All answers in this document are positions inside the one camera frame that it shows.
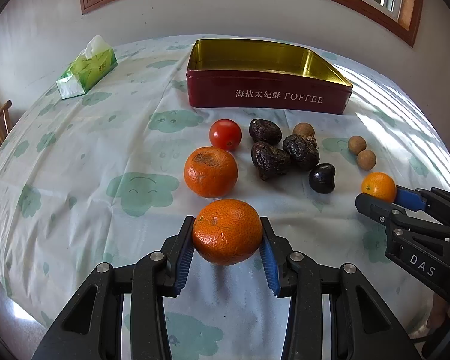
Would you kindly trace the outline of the person right hand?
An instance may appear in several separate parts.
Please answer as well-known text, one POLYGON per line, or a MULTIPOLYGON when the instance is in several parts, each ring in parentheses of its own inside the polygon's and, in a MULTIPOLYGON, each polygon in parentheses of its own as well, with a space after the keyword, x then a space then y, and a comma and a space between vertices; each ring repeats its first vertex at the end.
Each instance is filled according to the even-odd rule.
POLYGON ((427 319, 427 328, 434 330, 439 328, 445 321, 450 304, 437 294, 433 294, 433 307, 427 319))

